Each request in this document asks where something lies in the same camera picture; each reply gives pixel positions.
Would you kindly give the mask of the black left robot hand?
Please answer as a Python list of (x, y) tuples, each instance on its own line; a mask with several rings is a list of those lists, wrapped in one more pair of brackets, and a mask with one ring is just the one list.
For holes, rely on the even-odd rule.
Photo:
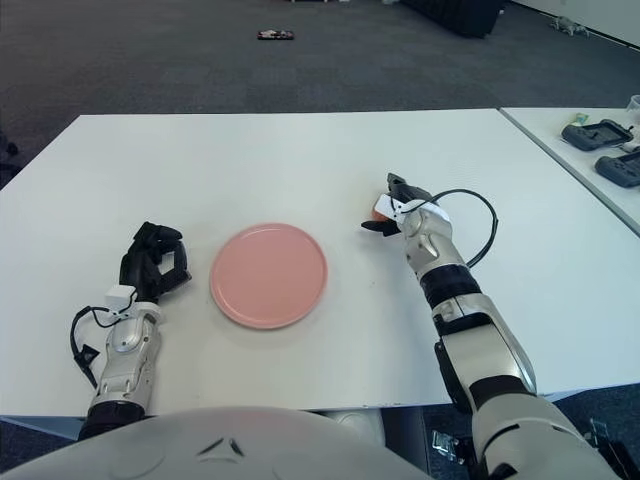
[(157, 304), (191, 280), (182, 233), (144, 222), (121, 260), (119, 284), (134, 287), (139, 302)]

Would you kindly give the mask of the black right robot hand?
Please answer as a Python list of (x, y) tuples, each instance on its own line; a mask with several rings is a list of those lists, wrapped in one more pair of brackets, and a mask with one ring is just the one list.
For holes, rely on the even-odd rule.
[(399, 225), (407, 215), (407, 205), (413, 201), (425, 202), (432, 199), (432, 195), (396, 174), (387, 174), (386, 193), (381, 194), (375, 201), (369, 220), (361, 223), (361, 227), (381, 233), (384, 237), (401, 232)]

